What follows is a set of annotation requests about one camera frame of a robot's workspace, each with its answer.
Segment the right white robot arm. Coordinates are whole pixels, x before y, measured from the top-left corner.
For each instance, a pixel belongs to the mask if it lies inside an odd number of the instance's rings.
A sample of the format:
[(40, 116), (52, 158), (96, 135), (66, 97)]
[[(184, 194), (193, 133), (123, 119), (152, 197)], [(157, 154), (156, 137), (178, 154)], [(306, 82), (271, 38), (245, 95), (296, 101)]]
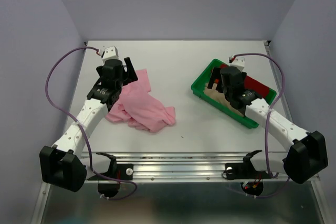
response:
[(272, 135), (285, 149), (285, 154), (268, 154), (256, 150), (246, 154), (240, 163), (225, 166), (224, 178), (250, 179), (261, 175), (270, 178), (271, 172), (286, 174), (294, 182), (302, 184), (328, 166), (324, 136), (308, 132), (273, 110), (255, 90), (246, 89), (247, 74), (237, 67), (214, 68), (208, 88), (216, 84), (229, 106), (257, 122), (265, 129), (265, 136)]

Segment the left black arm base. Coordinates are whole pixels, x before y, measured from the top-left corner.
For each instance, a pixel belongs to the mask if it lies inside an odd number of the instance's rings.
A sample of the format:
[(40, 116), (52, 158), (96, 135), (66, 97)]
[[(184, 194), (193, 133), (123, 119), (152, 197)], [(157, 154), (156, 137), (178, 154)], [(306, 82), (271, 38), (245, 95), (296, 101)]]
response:
[[(107, 181), (107, 183), (98, 183), (97, 191), (102, 199), (106, 200), (121, 200), (133, 195), (138, 186), (135, 182), (133, 182), (133, 164), (118, 164), (117, 158), (114, 155), (97, 152), (93, 154), (92, 157), (93, 167), (96, 171), (93, 172), (90, 169), (89, 160), (85, 164), (87, 169), (87, 177), (88, 181)], [(134, 186), (133, 190), (122, 196), (117, 196), (120, 192), (121, 184), (129, 184)]]

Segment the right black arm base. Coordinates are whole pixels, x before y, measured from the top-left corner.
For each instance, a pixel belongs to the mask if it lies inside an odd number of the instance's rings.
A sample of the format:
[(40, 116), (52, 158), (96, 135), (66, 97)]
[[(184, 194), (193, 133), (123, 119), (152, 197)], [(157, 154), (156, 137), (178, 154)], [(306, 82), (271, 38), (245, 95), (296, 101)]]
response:
[(241, 179), (247, 181), (246, 183), (240, 183), (241, 189), (247, 196), (254, 198), (266, 198), (266, 196), (261, 195), (264, 190), (262, 180), (271, 179), (264, 170), (257, 171), (251, 162), (251, 159), (261, 152), (262, 150), (256, 150), (246, 154), (242, 162), (225, 164), (225, 169), (222, 172), (222, 177), (226, 180)]

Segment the pink t-shirt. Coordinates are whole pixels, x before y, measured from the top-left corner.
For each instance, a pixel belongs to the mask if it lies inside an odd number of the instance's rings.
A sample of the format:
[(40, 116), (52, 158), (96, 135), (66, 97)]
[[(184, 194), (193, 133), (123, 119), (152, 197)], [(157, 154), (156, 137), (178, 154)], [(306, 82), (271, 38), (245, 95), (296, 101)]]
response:
[(136, 71), (138, 80), (122, 88), (118, 101), (106, 115), (111, 123), (127, 123), (129, 127), (156, 133), (176, 123), (175, 107), (165, 107), (149, 92), (151, 85), (146, 69)]

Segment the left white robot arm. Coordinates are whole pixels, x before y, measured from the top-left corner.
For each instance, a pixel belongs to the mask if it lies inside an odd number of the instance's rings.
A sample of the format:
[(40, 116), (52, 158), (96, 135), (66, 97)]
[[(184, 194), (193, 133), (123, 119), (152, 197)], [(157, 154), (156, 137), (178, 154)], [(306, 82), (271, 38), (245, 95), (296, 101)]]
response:
[(95, 175), (120, 182), (116, 157), (104, 152), (81, 159), (89, 137), (118, 101), (122, 87), (138, 80), (129, 57), (123, 61), (108, 59), (98, 66), (99, 79), (87, 95), (77, 116), (63, 136), (51, 147), (44, 146), (39, 153), (44, 182), (77, 192), (85, 180)]

